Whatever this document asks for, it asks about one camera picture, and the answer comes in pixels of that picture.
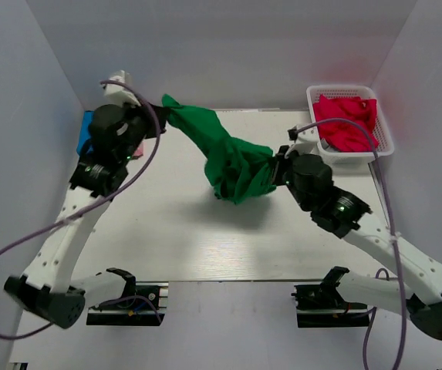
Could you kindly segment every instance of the white enclosure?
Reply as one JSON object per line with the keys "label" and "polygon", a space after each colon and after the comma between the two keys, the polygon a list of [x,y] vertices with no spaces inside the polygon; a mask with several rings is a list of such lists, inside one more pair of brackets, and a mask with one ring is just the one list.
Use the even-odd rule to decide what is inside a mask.
{"label": "white enclosure", "polygon": [[[57,215],[83,109],[118,69],[153,103],[214,108],[304,109],[310,85],[371,87],[396,147],[398,228],[442,262],[442,1],[0,0],[0,247]],[[2,285],[41,244],[0,260],[0,331],[20,315]]]}

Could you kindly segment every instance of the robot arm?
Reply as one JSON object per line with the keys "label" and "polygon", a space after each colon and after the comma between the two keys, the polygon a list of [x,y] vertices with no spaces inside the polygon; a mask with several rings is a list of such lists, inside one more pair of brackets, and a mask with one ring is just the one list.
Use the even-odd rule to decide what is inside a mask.
{"label": "robot arm", "polygon": [[[286,186],[319,227],[365,251],[396,274],[393,236],[388,226],[361,199],[334,186],[332,169],[320,156],[308,154],[309,149],[306,143],[280,148],[276,155],[275,185]],[[410,320],[427,335],[442,340],[442,264],[401,236],[397,243]],[[397,281],[363,277],[344,267],[334,267],[317,291],[298,286],[296,290],[299,307],[311,302],[309,306],[314,308],[318,300],[325,308],[359,302],[400,313]]]}
{"label": "robot arm", "polygon": [[[111,79],[129,82],[124,72]],[[142,140],[155,136],[154,125],[133,96],[110,85],[105,86],[105,95],[120,104],[101,106],[94,112],[88,127],[90,139],[79,153],[60,220],[68,220],[77,210],[118,190],[127,177],[126,166],[137,147]],[[164,130],[166,112],[152,107]],[[105,203],[56,228],[22,276],[8,278],[5,291],[26,311],[61,328],[72,326],[88,307],[134,295],[135,277],[116,268],[72,281],[78,257],[109,205]]]}

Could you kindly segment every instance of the plastic basket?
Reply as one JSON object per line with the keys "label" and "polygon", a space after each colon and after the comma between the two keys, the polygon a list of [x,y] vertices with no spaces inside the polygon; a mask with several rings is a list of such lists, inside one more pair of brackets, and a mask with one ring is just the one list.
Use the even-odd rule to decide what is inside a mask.
{"label": "plastic basket", "polygon": [[[315,112],[313,111],[313,103],[317,103],[320,100],[320,96],[324,95],[326,98],[346,98],[346,97],[360,97],[362,99],[376,99],[373,91],[366,86],[358,85],[319,85],[310,86],[306,90],[306,96],[308,98],[308,105],[310,109],[310,116],[312,122],[316,122]],[[392,137],[390,136],[389,127],[386,124],[386,120],[383,118],[382,110],[377,100],[376,104],[376,125],[373,130],[373,135],[379,142],[378,148],[376,148],[379,156],[389,156],[394,151]],[[369,163],[374,161],[372,152],[362,153],[341,153],[331,152],[325,150],[320,143],[317,143],[319,154],[323,161],[327,164],[352,164],[360,165],[361,163]]]}

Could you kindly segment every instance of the cable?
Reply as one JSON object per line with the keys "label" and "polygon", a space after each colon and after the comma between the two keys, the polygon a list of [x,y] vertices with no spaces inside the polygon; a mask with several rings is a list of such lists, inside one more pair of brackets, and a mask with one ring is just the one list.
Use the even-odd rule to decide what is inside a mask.
{"label": "cable", "polygon": [[368,316],[369,314],[372,314],[374,308],[376,308],[376,307],[373,307],[373,308],[369,309],[366,312],[362,312],[361,314],[353,314],[353,316],[350,317],[350,318],[364,318],[365,316]]}
{"label": "cable", "polygon": [[380,161],[378,153],[376,151],[375,146],[373,145],[373,141],[371,136],[369,135],[368,131],[361,127],[359,124],[351,121],[350,119],[345,118],[328,118],[328,119],[322,119],[321,121],[311,123],[305,127],[302,127],[301,129],[296,130],[296,134],[311,129],[313,127],[320,126],[325,123],[331,123],[335,121],[341,121],[344,123],[348,123],[350,125],[353,125],[357,129],[359,129],[363,135],[368,140],[368,144],[370,149],[373,152],[373,156],[375,157],[375,169],[376,169],[376,176],[378,178],[379,183],[382,184],[383,189],[383,199],[385,200],[385,208],[387,215],[389,217],[389,226],[390,226],[390,234],[392,235],[392,248],[393,248],[393,254],[396,260],[396,270],[397,270],[397,280],[399,282],[399,296],[400,296],[400,315],[401,315],[401,323],[400,323],[400,341],[399,341],[399,348],[397,349],[397,356],[396,361],[393,363],[392,370],[397,370],[399,368],[400,362],[403,358],[404,354],[404,347],[406,345],[406,332],[407,332],[407,307],[406,307],[406,288],[404,287],[404,276],[403,276],[403,266],[400,262],[400,252],[399,252],[399,245],[397,244],[396,239],[396,225],[393,219],[393,212],[392,212],[392,206],[390,202],[390,196],[389,192],[386,186],[385,177],[383,176],[382,167],[380,166]]}
{"label": "cable", "polygon": [[[119,81],[113,81],[113,80],[110,80],[110,79],[106,79],[104,81],[101,81],[100,84],[101,85],[110,84],[110,85],[121,86],[124,89],[127,89],[128,91],[130,91],[132,94],[134,94],[135,97],[138,99],[138,101],[141,102],[143,106],[145,106],[145,108],[146,108],[150,118],[154,122],[155,130],[156,130],[156,142],[155,142],[154,148],[152,149],[152,152],[150,152],[149,158],[143,164],[142,168],[140,168],[139,171],[127,183],[125,183],[122,187],[120,187],[114,193],[108,195],[107,197],[104,197],[102,199],[97,200],[96,202],[94,202],[93,204],[90,204],[87,207],[84,207],[84,208],[76,211],[74,214],[70,214],[65,219],[58,220],[54,224],[51,224],[51,225],[46,226],[46,227],[43,227],[40,230],[34,231],[33,233],[31,233],[29,235],[26,235],[26,236],[18,239],[17,241],[14,241],[14,242],[8,244],[6,247],[3,247],[0,250],[0,256],[2,254],[4,254],[4,253],[10,251],[14,247],[17,247],[18,245],[20,245],[22,243],[25,243],[26,241],[30,241],[34,237],[38,237],[39,235],[43,235],[43,234],[47,233],[48,231],[51,231],[52,229],[55,229],[57,227],[61,227],[64,224],[68,224],[69,222],[80,218],[81,216],[83,216],[87,212],[90,212],[91,210],[95,210],[97,207],[102,206],[106,202],[109,202],[109,201],[113,200],[114,197],[116,197],[119,194],[121,194],[128,187],[130,187],[135,181],[137,181],[137,179],[140,176],[142,176],[142,173],[145,172],[145,170],[148,168],[148,166],[152,162],[152,159],[155,157],[157,149],[159,148],[161,129],[160,129],[160,124],[159,124],[159,119],[157,118],[157,115],[154,112],[154,109],[152,109],[152,106],[150,106],[150,104],[148,103],[148,101],[145,98],[143,98],[138,92],[134,91],[134,89],[131,88],[130,86],[128,86],[126,83],[122,83],[122,82],[119,82]],[[44,325],[44,326],[42,326],[39,329],[36,329],[34,331],[31,331],[31,332],[23,334],[23,335],[6,335],[6,334],[0,333],[0,339],[6,340],[6,341],[16,341],[18,339],[24,339],[24,338],[32,337],[33,335],[36,335],[39,332],[47,329],[51,325],[52,324]]]}
{"label": "cable", "polygon": [[344,316],[344,315],[346,315],[346,314],[349,312],[350,309],[351,309],[351,304],[348,303],[348,304],[347,304],[347,307],[346,307],[346,310],[345,310],[342,314],[339,314],[339,316]]}
{"label": "cable", "polygon": [[133,304],[135,303],[135,301],[136,301],[136,299],[133,299],[132,301],[131,301],[131,303],[129,303],[127,306],[125,306],[125,307],[123,307],[122,305],[119,305],[119,304],[117,304],[117,306],[119,307],[119,308],[122,308],[123,310],[126,310],[127,308],[130,308],[131,306],[133,306]]}
{"label": "cable", "polygon": [[105,301],[103,303],[100,303],[99,306],[107,306],[109,304],[116,304],[116,303],[120,303],[120,302],[123,302],[123,301],[128,301],[129,299],[140,299],[141,301],[144,301],[145,303],[147,303],[150,306],[150,308],[152,308],[152,311],[154,311],[154,314],[156,314],[156,318],[159,321],[159,325],[162,324],[162,319],[160,318],[159,312],[154,307],[152,302],[149,301],[148,298],[145,298],[143,295],[131,295],[129,297],[113,299],[111,301]]}
{"label": "cable", "polygon": [[[389,280],[389,271],[387,271],[385,268],[380,268],[375,275],[375,278],[378,279],[380,277],[380,272],[385,272],[386,279]],[[368,367],[368,340],[369,335],[372,332],[373,322],[375,321],[376,316],[376,307],[371,309],[372,317],[369,320],[368,328],[366,329],[365,338],[363,339],[363,366],[365,370],[369,370]]]}
{"label": "cable", "polygon": [[140,304],[137,308],[134,308],[133,312],[137,313],[138,311],[140,311],[143,306],[147,304],[146,302],[142,302],[142,304]]}

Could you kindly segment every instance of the white table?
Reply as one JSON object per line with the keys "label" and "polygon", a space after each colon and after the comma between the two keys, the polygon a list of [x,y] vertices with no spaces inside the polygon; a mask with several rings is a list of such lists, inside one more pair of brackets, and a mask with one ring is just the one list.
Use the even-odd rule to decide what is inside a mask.
{"label": "white table", "polygon": [[[219,112],[232,136],[277,151],[287,129],[309,122],[304,112]],[[146,142],[146,153],[153,143]],[[108,267],[142,281],[312,280],[336,265],[374,275],[380,264],[319,229],[285,188],[235,206],[217,200],[204,175],[205,158],[170,127],[149,169],[117,197],[96,225],[75,269],[80,278]],[[143,164],[130,165],[134,173]],[[336,175],[383,217],[367,175]]]}
{"label": "white table", "polygon": [[[302,112],[219,112],[226,129],[276,151],[286,130],[309,121]],[[147,142],[146,152],[150,152]],[[294,370],[362,368],[364,329],[297,329],[289,282],[323,278],[335,265],[361,274],[380,267],[362,251],[320,230],[286,189],[239,206],[217,200],[203,173],[205,159],[174,128],[162,137],[143,178],[116,198],[96,225],[75,277],[120,267],[141,281],[170,284],[159,328],[86,327],[49,330],[15,343],[11,361],[29,370],[135,369]],[[130,165],[133,173],[143,161]],[[373,178],[336,175],[337,186],[383,218]],[[19,333],[42,321],[24,313]],[[388,369],[399,338],[399,317],[380,313],[370,344],[373,368]],[[442,343],[412,325],[403,368],[442,368]]]}

